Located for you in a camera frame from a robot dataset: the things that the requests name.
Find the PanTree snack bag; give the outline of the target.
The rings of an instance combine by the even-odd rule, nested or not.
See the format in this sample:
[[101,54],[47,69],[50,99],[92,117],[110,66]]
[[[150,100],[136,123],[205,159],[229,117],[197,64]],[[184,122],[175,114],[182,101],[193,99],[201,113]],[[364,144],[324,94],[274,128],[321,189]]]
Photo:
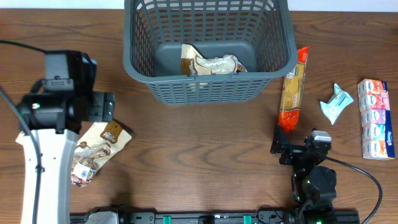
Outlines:
[[182,45],[180,68],[181,73],[188,76],[227,75],[248,71],[234,55],[206,59],[194,46],[188,44]]
[[71,183],[88,185],[96,173],[132,139],[119,123],[95,122],[78,140],[71,168]]

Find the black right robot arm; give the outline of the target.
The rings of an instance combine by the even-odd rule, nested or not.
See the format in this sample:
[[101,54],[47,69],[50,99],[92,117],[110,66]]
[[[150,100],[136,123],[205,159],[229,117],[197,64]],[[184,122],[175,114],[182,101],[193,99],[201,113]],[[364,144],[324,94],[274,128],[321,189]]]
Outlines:
[[336,198],[336,172],[320,164],[331,149],[331,136],[314,129],[302,145],[289,143],[281,126],[274,129],[270,153],[292,166],[293,199],[298,205],[283,216],[284,223],[338,223],[332,202]]

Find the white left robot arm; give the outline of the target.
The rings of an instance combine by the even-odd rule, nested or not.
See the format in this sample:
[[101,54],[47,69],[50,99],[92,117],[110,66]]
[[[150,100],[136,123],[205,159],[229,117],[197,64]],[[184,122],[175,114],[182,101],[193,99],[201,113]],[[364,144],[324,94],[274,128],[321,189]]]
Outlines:
[[23,131],[25,181],[22,223],[69,223],[71,166],[84,121],[109,122],[115,95],[29,93],[17,106]]

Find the orange spaghetti packet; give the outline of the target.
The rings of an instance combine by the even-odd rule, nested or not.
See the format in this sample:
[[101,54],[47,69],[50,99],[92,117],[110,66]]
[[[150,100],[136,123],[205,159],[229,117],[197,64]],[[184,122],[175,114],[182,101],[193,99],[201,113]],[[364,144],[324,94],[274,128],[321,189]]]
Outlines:
[[310,46],[306,46],[297,50],[297,63],[284,77],[278,125],[285,133],[294,130],[299,121],[309,48]]

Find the pale green wipes packet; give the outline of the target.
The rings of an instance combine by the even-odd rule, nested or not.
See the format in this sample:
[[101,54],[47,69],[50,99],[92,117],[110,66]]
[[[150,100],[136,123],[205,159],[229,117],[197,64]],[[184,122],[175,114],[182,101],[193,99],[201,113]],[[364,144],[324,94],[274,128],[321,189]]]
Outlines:
[[321,111],[329,119],[331,125],[334,125],[341,112],[354,101],[354,99],[336,83],[333,85],[333,92],[333,96],[327,103],[323,101],[320,102]]

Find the Kleenex tissue multipack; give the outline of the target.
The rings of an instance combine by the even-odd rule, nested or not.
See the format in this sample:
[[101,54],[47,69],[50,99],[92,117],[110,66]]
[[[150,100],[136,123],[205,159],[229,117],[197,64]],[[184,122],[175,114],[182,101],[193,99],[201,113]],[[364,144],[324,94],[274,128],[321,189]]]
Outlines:
[[364,79],[358,83],[362,150],[365,159],[389,160],[396,157],[387,83]]

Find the grey plastic lattice basket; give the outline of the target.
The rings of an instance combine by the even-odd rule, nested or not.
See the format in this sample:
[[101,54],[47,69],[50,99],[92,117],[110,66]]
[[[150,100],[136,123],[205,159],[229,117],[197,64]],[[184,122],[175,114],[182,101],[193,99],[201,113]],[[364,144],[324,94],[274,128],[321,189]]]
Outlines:
[[[251,100],[298,59],[286,0],[126,0],[124,12],[124,69],[166,105]],[[185,44],[234,55],[246,71],[183,74]]]

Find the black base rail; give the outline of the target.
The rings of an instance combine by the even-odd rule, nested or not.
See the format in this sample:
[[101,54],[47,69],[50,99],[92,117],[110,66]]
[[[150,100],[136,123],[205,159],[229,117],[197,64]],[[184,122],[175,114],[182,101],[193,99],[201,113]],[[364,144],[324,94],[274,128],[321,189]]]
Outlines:
[[319,215],[305,211],[302,214],[282,210],[229,213],[131,213],[123,210],[96,209],[86,214],[71,214],[70,223],[129,223],[129,224],[261,224],[261,223],[359,223],[356,211],[324,212]]

